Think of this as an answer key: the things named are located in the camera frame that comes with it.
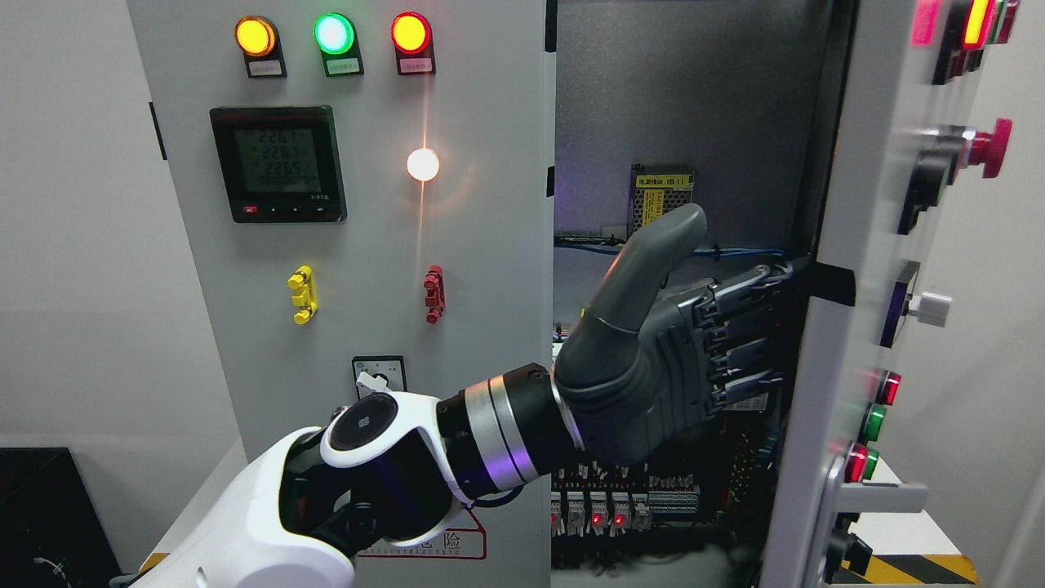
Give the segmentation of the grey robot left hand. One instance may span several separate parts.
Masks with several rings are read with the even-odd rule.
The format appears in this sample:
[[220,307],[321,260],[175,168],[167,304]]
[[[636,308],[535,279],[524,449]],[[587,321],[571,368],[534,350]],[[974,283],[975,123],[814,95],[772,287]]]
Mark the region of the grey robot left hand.
[[619,466],[794,383],[809,257],[663,289],[709,231],[690,203],[629,239],[571,332],[554,380],[583,447]]

